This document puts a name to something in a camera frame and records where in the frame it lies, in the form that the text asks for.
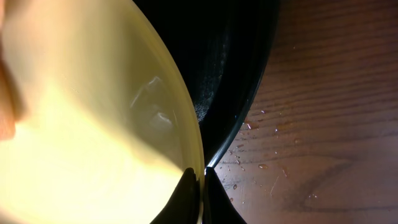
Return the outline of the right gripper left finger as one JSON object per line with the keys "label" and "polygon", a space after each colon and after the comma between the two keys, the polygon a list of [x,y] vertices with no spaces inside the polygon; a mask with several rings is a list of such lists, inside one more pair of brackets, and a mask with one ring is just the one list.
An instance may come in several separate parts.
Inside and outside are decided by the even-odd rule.
{"label": "right gripper left finger", "polygon": [[151,224],[196,224],[199,211],[199,183],[190,167],[185,169],[166,206]]}

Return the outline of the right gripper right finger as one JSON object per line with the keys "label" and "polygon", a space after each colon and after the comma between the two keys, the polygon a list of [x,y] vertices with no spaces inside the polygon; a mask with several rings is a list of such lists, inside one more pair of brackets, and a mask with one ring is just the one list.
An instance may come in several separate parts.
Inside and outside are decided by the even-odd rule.
{"label": "right gripper right finger", "polygon": [[204,224],[246,224],[212,167],[206,168],[203,203]]}

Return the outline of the yellow plate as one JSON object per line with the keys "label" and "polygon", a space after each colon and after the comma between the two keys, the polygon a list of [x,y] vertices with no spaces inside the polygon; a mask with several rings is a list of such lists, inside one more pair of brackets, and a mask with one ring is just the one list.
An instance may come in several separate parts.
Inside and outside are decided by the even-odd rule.
{"label": "yellow plate", "polygon": [[3,1],[15,136],[2,223],[150,223],[185,169],[203,212],[200,130],[167,47],[133,1]]}

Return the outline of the yellow green sponge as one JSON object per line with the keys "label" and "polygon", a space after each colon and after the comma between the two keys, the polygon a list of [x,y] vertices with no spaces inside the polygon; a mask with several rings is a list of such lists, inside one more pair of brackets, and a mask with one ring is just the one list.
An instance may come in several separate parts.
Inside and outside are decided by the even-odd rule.
{"label": "yellow green sponge", "polygon": [[1,140],[10,140],[16,133],[16,119],[14,114],[14,103],[12,92],[7,78],[6,66],[1,61],[1,94],[0,94],[0,113],[1,113]]}

